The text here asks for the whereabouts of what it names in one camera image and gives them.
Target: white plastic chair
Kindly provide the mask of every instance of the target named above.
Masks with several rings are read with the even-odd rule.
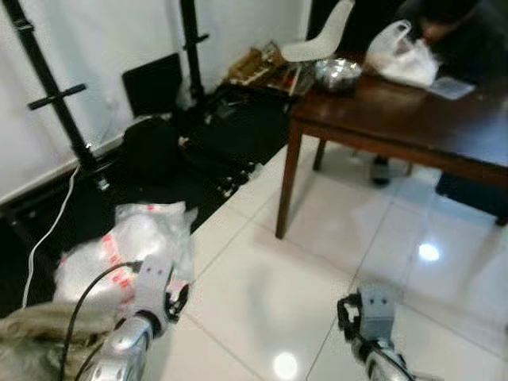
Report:
[[[321,60],[330,57],[339,46],[354,0],[340,0],[329,15],[319,36],[312,40],[284,45],[283,57],[289,62]]]

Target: black cable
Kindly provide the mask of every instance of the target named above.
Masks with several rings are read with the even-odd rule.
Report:
[[[95,354],[97,354],[97,352],[102,348],[102,344],[98,345],[96,349],[94,349],[92,351],[92,353],[90,355],[88,355],[87,359],[83,362],[83,364],[81,365],[81,368],[79,369],[78,371],[78,374],[76,375],[74,381],[79,381],[79,378],[81,377],[81,375],[85,372],[85,370],[87,369],[87,366],[88,364],[91,362],[92,358],[95,356]]]
[[[376,352],[378,355],[380,355],[381,357],[383,357],[385,360],[387,360],[390,364],[392,364],[394,367],[396,367],[399,371],[401,371],[402,373],[404,373],[404,375],[410,379],[411,381],[415,381],[415,377],[414,375],[412,375],[411,373],[409,373],[409,371],[403,367],[401,364],[399,364],[397,361],[395,361],[394,359],[392,359],[391,357],[389,357],[385,352],[383,352],[380,348],[378,348],[376,345],[372,344],[370,341],[368,341],[367,339],[365,339],[363,336],[361,336],[359,333],[357,333],[355,335],[355,337],[357,337],[361,342],[362,344],[365,344],[367,345],[368,347],[370,347],[374,352]]]
[[[71,320],[69,321],[69,326],[67,327],[67,335],[65,336],[65,342],[63,343],[63,352],[62,352],[62,360],[60,363],[60,373],[58,376],[59,381],[64,381],[65,379],[65,362],[67,361],[67,353],[69,352],[69,346],[71,345],[71,338],[72,333],[74,331],[74,324],[76,321],[76,318],[78,316],[79,309],[81,308],[81,305],[85,301],[85,298],[90,293],[92,288],[106,275],[109,273],[117,270],[120,267],[132,267],[137,269],[139,267],[139,262],[125,262],[123,264],[115,264],[114,266],[108,268],[106,271],[104,271],[101,275],[99,275],[97,278],[95,278],[92,283],[87,287],[87,289],[83,292],[81,297],[79,297],[78,304],[76,304],[76,307],[74,308],[74,312],[72,313]]]

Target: table top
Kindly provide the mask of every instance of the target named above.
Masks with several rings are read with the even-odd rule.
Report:
[[[508,167],[508,78],[449,101],[362,75],[351,96],[311,90],[292,117]]]

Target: white backdrop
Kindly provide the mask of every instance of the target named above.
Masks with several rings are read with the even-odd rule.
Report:
[[[61,89],[86,83],[68,98],[87,142],[98,147],[131,120],[121,74],[179,50],[177,0],[22,0]],[[302,38],[310,0],[197,0],[203,81],[218,83],[250,46]],[[187,64],[182,62],[184,71]],[[0,6],[0,201],[50,177],[73,159],[50,107],[29,113],[44,95]]]

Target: stainless steel bowl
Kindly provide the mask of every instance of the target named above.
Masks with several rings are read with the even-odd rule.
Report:
[[[352,91],[361,74],[359,64],[343,58],[319,60],[315,64],[316,84],[333,93]]]

